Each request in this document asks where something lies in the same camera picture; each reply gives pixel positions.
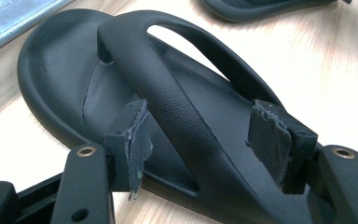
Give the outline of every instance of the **sandal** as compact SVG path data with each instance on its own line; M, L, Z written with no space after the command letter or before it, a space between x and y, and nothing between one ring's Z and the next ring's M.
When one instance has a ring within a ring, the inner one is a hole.
M214 14L227 21L245 22L294 11L304 7L316 7L336 0L204 0Z
M229 81L148 35L151 25L183 36ZM30 34L18 76L34 115L68 147L103 145L122 109L146 99L153 152L144 189L222 222L311 222L307 192L281 193L246 146L252 101L281 102L232 50L187 21L156 11L64 11Z

